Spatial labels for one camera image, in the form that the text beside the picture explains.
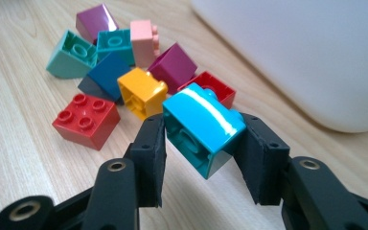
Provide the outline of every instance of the yellow lego brick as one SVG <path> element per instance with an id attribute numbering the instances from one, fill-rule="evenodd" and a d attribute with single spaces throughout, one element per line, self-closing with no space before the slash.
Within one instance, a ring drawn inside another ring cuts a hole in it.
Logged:
<path id="1" fill-rule="evenodd" d="M 118 78 L 125 106 L 142 121 L 151 115 L 163 112 L 168 87 L 157 81 L 150 72 L 134 68 Z"/>

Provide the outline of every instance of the pink lego brick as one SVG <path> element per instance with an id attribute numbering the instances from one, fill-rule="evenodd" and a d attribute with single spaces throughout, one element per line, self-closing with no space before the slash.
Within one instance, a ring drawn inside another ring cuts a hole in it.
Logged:
<path id="1" fill-rule="evenodd" d="M 150 20 L 130 22 L 130 41 L 137 67 L 150 66 L 160 55 L 157 27 Z"/>
<path id="2" fill-rule="evenodd" d="M 148 71 L 153 74 L 155 79 L 168 85 L 169 94 L 174 94 L 179 86 L 194 76 L 196 68 L 196 64 L 178 43 L 175 43 L 154 61 Z"/>
<path id="3" fill-rule="evenodd" d="M 96 44 L 98 32 L 116 31 L 118 24 L 105 4 L 77 13 L 76 28 L 87 41 Z"/>
<path id="4" fill-rule="evenodd" d="M 235 99 L 236 91 L 220 81 L 217 77 L 205 71 L 202 74 L 181 85 L 178 91 L 181 91 L 191 83 L 197 83 L 204 89 L 211 89 L 217 95 L 218 101 L 226 108 L 231 108 Z"/>
<path id="5" fill-rule="evenodd" d="M 58 114 L 53 127 L 68 141 L 100 150 L 120 120 L 115 103 L 78 94 Z"/>

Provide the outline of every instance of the lego stud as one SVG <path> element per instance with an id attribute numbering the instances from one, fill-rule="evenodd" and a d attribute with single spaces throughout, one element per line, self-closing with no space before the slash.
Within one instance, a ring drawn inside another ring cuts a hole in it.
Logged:
<path id="1" fill-rule="evenodd" d="M 82 59 L 88 56 L 88 52 L 86 51 L 86 49 L 79 44 L 73 45 L 73 48 L 71 48 L 71 54 Z"/>
<path id="2" fill-rule="evenodd" d="M 104 112 L 106 109 L 106 104 L 102 100 L 97 100 L 92 104 L 92 108 L 96 112 Z"/>
<path id="3" fill-rule="evenodd" d="M 123 39 L 119 36 L 113 36 L 107 40 L 109 47 L 118 47 L 122 45 Z"/>
<path id="4" fill-rule="evenodd" d="M 40 209 L 40 203 L 34 200 L 30 200 L 19 204 L 9 214 L 9 219 L 12 221 L 21 221 L 28 219 L 38 212 Z"/>
<path id="5" fill-rule="evenodd" d="M 217 90 L 215 89 L 214 86 L 209 85 L 209 84 L 205 84 L 205 85 L 200 85 L 203 89 L 211 89 L 212 91 L 217 92 Z"/>
<path id="6" fill-rule="evenodd" d="M 75 105 L 85 105 L 86 104 L 86 97 L 83 94 L 77 94 L 74 98 L 73 98 L 73 103 Z"/>
<path id="7" fill-rule="evenodd" d="M 156 25 L 152 25 L 151 26 L 151 33 L 153 35 L 158 35 L 158 30 L 157 30 L 157 26 Z"/>
<path id="8" fill-rule="evenodd" d="M 74 115 L 68 110 L 61 111 L 58 116 L 58 120 L 64 124 L 71 123 L 73 121 Z"/>
<path id="9" fill-rule="evenodd" d="M 159 36 L 158 35 L 154 35 L 153 36 L 153 48 L 154 48 L 154 50 L 158 50 L 159 47 L 160 47 Z"/>
<path id="10" fill-rule="evenodd" d="M 215 92 L 209 88 L 204 89 L 204 92 L 210 96 L 211 98 L 213 98 L 214 100 L 218 100 L 217 94 L 215 94 Z"/>
<path id="11" fill-rule="evenodd" d="M 94 126 L 94 121 L 92 121 L 91 118 L 84 117 L 84 118 L 81 118 L 80 121 L 79 121 L 79 127 L 82 130 L 91 129 L 93 126 Z"/>

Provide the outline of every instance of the screw hole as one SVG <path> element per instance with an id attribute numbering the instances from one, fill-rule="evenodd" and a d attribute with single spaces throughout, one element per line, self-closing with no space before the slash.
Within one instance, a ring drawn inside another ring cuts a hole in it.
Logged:
<path id="1" fill-rule="evenodd" d="M 23 219 L 28 219 L 37 213 L 40 209 L 40 203 L 34 200 L 27 201 L 19 204 L 15 209 L 13 209 L 9 215 L 9 219 L 12 221 L 20 221 Z"/>
<path id="2" fill-rule="evenodd" d="M 124 162 L 113 162 L 111 164 L 109 164 L 108 166 L 108 170 L 111 172 L 117 172 L 117 171 L 121 171 L 122 169 L 124 169 L 127 166 L 127 164 L 125 164 Z"/>
<path id="3" fill-rule="evenodd" d="M 319 170 L 320 166 L 311 160 L 302 160 L 300 161 L 300 165 L 309 170 Z"/>
<path id="4" fill-rule="evenodd" d="M 271 147 L 273 147 L 273 148 L 278 148 L 280 145 L 279 144 L 277 144 L 277 143 L 275 143 L 275 142 L 271 142 L 270 144 L 269 144 Z"/>

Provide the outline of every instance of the blue lego brick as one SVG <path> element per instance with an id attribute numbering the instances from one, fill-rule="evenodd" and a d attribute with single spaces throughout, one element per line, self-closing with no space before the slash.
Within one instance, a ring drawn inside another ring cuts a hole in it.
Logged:
<path id="1" fill-rule="evenodd" d="M 130 71 L 130 67 L 115 52 L 110 53 L 88 72 L 91 78 L 112 100 L 121 98 L 117 79 Z"/>
<path id="2" fill-rule="evenodd" d="M 88 94 L 108 101 L 113 101 L 113 98 L 110 97 L 105 91 L 103 91 L 100 86 L 89 77 L 85 77 L 82 79 L 79 84 L 79 90 L 82 91 L 84 94 Z"/>
<path id="3" fill-rule="evenodd" d="M 163 102 L 163 117 L 168 139 L 206 179 L 232 157 L 246 129 L 238 111 L 196 83 Z"/>
<path id="4" fill-rule="evenodd" d="M 103 59 L 111 52 L 116 52 L 128 65 L 134 65 L 130 29 L 113 32 L 102 31 L 98 33 L 98 58 Z"/>
<path id="5" fill-rule="evenodd" d="M 46 70 L 58 78 L 83 78 L 95 67 L 97 57 L 94 45 L 66 31 L 53 51 Z"/>

